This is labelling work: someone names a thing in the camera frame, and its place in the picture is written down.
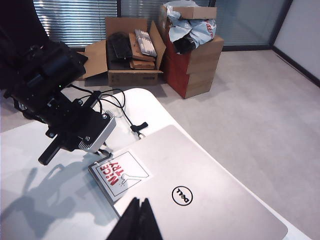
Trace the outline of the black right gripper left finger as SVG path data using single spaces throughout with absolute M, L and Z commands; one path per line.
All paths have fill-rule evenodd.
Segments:
M 140 213 L 140 201 L 134 197 L 106 238 L 107 240 L 135 240 Z

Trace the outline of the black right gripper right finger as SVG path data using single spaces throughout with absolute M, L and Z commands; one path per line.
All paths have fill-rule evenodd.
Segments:
M 148 198 L 145 198 L 141 204 L 138 227 L 139 240 L 163 239 Z

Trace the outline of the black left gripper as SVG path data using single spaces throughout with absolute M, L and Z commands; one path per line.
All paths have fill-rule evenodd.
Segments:
M 86 101 L 76 98 L 53 107 L 55 122 L 49 125 L 46 135 L 53 138 L 51 144 L 39 157 L 42 165 L 48 165 L 60 149 L 72 152 L 79 149 L 95 153 L 107 139 L 107 115 L 95 111 L 101 91 L 93 91 Z

